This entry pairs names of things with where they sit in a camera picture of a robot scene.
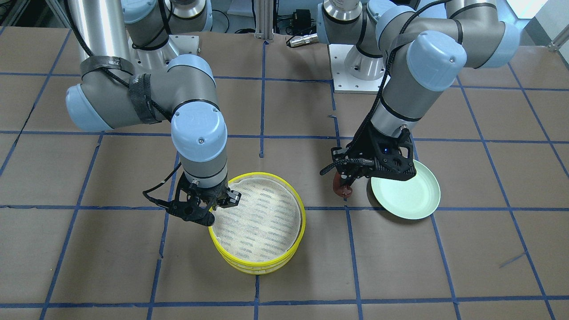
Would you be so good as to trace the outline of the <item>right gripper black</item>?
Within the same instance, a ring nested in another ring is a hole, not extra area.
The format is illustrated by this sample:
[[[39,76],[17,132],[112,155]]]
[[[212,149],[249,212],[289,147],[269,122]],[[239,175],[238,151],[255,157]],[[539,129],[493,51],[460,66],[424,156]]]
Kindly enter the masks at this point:
[[[167,203],[167,213],[183,221],[211,226],[215,222],[212,211],[217,207],[235,207],[239,205],[240,197],[240,192],[229,190],[226,177],[214,187],[202,188],[189,181],[183,173],[177,183],[173,200]]]

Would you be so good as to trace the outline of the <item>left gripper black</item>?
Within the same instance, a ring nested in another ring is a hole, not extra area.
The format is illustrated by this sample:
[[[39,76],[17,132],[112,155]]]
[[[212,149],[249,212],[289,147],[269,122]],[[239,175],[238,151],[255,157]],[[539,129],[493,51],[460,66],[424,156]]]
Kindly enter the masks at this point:
[[[341,187],[351,187],[361,177],[407,181],[417,173],[413,151],[409,129],[404,127],[399,136],[392,137],[376,130],[370,122],[347,148],[331,149],[331,167],[340,173]]]

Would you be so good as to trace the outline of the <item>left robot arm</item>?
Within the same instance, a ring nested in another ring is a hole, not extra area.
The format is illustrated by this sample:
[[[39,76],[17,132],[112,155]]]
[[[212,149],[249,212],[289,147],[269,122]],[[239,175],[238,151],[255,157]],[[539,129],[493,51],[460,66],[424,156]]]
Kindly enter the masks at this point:
[[[493,0],[444,0],[446,18],[390,0],[325,0],[317,34],[381,57],[385,73],[374,103],[345,146],[332,148],[333,188],[345,198],[358,178],[410,180],[416,174],[411,129],[463,68],[498,68],[514,57],[520,30],[500,21]]]

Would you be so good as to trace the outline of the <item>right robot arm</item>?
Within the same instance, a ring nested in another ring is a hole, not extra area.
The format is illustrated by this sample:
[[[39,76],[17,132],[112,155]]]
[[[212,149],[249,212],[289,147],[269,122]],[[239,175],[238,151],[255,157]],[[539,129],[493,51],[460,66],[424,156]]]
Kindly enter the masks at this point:
[[[170,215],[213,225],[217,207],[240,200],[228,187],[228,130],[211,67],[176,51],[168,20],[187,8],[190,26],[202,29],[209,23],[207,1],[65,0],[64,8],[85,52],[82,81],[66,95],[75,125],[101,132],[168,121],[184,172],[173,200],[153,198],[149,190],[144,196]]]

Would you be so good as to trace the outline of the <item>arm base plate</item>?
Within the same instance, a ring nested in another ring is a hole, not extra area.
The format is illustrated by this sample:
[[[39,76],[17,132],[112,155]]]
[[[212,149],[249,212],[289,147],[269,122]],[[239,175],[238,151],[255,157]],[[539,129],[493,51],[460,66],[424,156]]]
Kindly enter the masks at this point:
[[[137,73],[152,73],[167,69],[168,64],[179,55],[198,54],[200,37],[197,35],[170,35],[162,47],[140,49],[132,47],[132,39],[128,39],[130,61]]]
[[[355,45],[330,44],[335,92],[376,94],[384,75],[382,57],[368,57]]]

